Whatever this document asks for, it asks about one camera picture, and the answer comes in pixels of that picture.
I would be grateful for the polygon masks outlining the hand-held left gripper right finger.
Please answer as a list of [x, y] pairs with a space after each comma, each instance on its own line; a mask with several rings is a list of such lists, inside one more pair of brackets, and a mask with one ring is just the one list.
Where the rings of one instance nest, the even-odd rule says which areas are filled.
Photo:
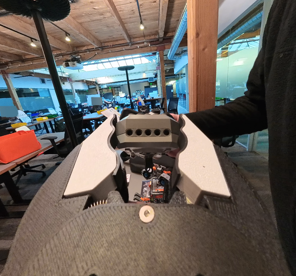
[[179, 116], [178, 189], [190, 203], [204, 195], [230, 198], [226, 178], [213, 142], [186, 116]]

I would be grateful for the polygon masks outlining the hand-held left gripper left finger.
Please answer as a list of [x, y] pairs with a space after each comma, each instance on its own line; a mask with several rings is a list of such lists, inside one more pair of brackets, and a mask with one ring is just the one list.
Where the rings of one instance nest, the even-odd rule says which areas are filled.
[[110, 116], [82, 142], [64, 197], [107, 198], [114, 190], [127, 197], [126, 172], [116, 152], [116, 124], [117, 116]]

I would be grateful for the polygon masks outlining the grey toy battery box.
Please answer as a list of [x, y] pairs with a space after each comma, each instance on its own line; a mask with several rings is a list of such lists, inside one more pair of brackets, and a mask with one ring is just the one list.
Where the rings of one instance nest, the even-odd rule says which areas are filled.
[[166, 114], [130, 114], [116, 124], [117, 148], [135, 154], [160, 154], [177, 149], [180, 124]]

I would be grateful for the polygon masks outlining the person's right forearm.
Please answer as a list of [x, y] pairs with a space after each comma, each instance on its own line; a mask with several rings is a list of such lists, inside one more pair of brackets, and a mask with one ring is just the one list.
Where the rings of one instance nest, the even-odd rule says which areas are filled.
[[269, 118], [264, 80], [249, 78], [244, 96], [224, 106], [187, 113], [186, 116], [211, 140], [265, 130]]

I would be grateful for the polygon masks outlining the tracked building-block toy robot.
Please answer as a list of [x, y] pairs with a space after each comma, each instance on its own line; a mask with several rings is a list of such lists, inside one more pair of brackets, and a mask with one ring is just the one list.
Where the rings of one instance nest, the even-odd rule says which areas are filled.
[[145, 178], [142, 181], [141, 193], [134, 194], [134, 201], [144, 203], [168, 203], [171, 184], [172, 167], [154, 164], [152, 172], [145, 168], [138, 169]]

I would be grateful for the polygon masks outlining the orange storage bin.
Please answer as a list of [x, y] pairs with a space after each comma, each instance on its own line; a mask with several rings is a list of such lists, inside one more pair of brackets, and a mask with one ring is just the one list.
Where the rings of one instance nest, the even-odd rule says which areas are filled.
[[20, 130], [1, 136], [0, 163], [10, 163], [41, 148], [42, 146], [33, 130]]

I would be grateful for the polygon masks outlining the person's dark clothing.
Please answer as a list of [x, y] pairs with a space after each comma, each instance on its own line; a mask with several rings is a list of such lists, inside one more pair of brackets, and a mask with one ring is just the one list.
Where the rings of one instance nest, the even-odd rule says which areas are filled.
[[295, 275], [296, 0], [274, 0], [258, 55], [264, 74], [269, 180], [277, 229]]

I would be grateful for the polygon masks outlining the wooden post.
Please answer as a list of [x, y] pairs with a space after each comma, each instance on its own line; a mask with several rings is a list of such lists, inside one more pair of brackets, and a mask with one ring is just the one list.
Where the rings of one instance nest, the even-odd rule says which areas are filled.
[[187, 0], [189, 112], [215, 106], [219, 0]]

